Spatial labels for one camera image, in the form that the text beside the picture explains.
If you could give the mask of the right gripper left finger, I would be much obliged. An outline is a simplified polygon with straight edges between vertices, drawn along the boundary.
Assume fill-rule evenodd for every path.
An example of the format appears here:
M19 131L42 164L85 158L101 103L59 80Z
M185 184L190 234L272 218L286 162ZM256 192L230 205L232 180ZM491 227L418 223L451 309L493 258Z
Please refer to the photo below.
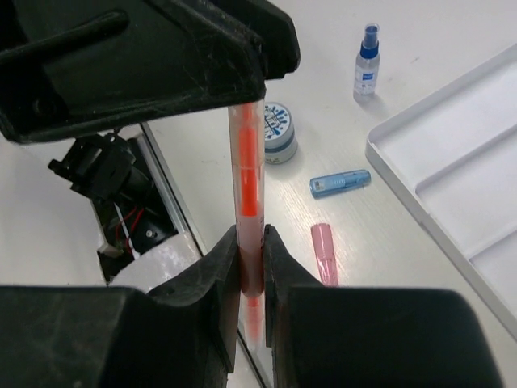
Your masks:
M236 226L209 253L149 292L174 313L175 347L212 348L226 370L235 365L240 295Z

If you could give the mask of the orange highlighter pen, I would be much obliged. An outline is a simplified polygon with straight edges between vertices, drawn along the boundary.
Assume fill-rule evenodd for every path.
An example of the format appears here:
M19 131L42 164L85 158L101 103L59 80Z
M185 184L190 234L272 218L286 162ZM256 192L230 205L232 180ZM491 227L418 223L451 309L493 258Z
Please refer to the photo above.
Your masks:
M264 302L264 102L229 108L233 198L239 250L243 326L248 348L262 347Z

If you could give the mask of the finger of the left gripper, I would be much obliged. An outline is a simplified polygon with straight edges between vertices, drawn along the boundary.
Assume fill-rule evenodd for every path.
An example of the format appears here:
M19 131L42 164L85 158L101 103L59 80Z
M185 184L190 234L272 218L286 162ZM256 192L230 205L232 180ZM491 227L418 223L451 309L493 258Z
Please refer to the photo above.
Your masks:
M10 141L60 141L264 94L261 38L209 1L1 4Z
M296 71L301 51L292 18L269 1L218 1L217 6L262 38L261 56L266 80Z

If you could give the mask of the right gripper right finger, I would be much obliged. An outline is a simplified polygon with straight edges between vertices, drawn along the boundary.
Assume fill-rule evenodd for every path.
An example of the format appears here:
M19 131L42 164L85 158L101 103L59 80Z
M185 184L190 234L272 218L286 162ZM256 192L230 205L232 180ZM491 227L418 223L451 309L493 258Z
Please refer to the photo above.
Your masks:
M274 330L280 315L280 305L285 303L292 286L323 284L305 269L289 253L278 230L267 224L264 231L264 280L265 280L265 341L268 348L274 345Z

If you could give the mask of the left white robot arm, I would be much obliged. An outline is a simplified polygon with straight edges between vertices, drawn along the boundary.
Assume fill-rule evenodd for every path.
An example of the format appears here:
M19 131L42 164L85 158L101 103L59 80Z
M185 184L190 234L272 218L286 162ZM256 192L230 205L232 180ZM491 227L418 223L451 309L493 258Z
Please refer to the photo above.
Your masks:
M149 181L116 130L263 99L301 60L267 1L4 1L1 133L70 139L50 169L92 200L141 200Z

